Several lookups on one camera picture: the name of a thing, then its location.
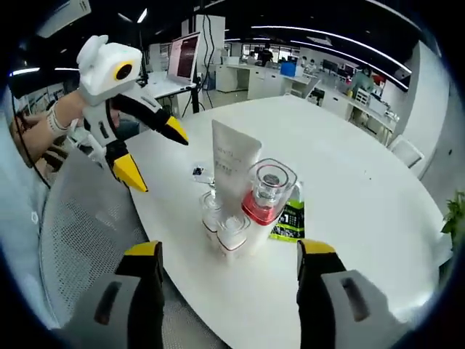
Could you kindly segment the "person's left hand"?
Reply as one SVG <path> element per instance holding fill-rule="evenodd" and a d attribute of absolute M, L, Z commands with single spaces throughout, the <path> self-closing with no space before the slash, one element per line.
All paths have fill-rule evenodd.
<path fill-rule="evenodd" d="M 83 109 L 86 106 L 86 101 L 78 89 L 61 97 L 54 105 L 55 116 L 59 125 L 67 128 L 73 120 L 81 119 Z"/>

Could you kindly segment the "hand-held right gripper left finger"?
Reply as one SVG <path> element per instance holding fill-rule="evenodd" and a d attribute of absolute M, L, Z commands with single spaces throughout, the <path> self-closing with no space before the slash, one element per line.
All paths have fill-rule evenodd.
<path fill-rule="evenodd" d="M 162 324 L 162 243 L 149 241 L 82 293 L 60 336 L 71 348 L 162 348 Z"/>

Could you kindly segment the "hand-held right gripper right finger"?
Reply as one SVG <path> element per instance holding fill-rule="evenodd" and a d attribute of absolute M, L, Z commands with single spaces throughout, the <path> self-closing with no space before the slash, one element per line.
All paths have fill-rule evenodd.
<path fill-rule="evenodd" d="M 390 348 L 403 336 L 386 295 L 329 244 L 297 241 L 297 281 L 301 348 Z"/>

